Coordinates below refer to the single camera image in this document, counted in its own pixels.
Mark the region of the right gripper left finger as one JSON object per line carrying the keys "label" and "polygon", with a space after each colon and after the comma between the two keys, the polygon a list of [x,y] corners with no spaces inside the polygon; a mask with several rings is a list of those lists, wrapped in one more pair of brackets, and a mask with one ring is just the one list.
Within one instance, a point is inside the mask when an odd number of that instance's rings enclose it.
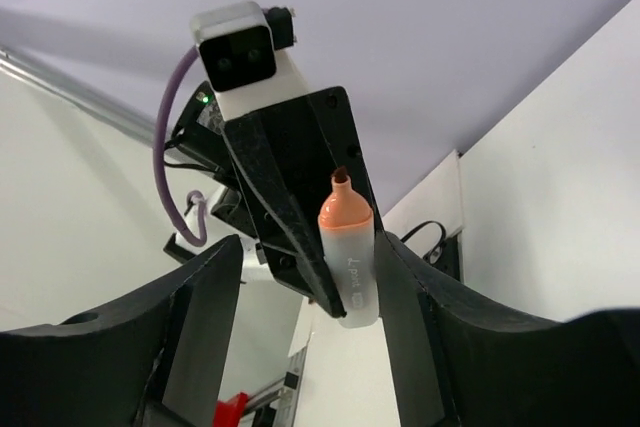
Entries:
{"label": "right gripper left finger", "polygon": [[212,425],[242,263],[231,235],[61,324],[2,333],[2,425]]}

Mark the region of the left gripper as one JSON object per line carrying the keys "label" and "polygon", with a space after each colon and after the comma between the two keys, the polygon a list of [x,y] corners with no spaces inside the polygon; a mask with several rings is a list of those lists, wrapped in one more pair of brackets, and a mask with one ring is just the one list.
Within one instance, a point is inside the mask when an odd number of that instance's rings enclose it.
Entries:
{"label": "left gripper", "polygon": [[384,230],[346,89],[329,87],[229,120],[224,138],[262,246],[292,257],[316,302],[344,317],[317,225],[330,191],[330,157],[372,207],[375,232]]}

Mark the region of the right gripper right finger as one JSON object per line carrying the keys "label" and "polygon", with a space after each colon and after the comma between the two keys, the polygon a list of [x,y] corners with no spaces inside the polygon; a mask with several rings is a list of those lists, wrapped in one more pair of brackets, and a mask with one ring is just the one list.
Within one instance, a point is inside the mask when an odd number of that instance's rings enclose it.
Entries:
{"label": "right gripper right finger", "polygon": [[639,313],[554,322],[493,301],[396,236],[375,243],[404,426],[635,426]]}

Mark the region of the orange clear highlighter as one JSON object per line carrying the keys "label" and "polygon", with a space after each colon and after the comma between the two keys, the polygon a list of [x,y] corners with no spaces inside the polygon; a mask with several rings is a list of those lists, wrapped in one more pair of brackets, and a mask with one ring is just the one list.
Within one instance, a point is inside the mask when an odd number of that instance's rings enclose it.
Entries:
{"label": "orange clear highlighter", "polygon": [[374,324],[379,317],[374,213],[344,167],[331,175],[331,193],[321,206],[318,226],[324,260],[346,312],[340,324],[348,329]]}

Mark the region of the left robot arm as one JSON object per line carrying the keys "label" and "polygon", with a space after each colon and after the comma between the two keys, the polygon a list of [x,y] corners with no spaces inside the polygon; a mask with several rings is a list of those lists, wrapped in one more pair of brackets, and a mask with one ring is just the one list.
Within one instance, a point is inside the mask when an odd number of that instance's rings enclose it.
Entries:
{"label": "left robot arm", "polygon": [[343,167],[353,188],[375,201],[345,88],[329,87],[262,108],[224,125],[213,91],[202,83],[169,144],[228,188],[214,217],[257,241],[275,280],[346,314],[324,260],[318,216]]}

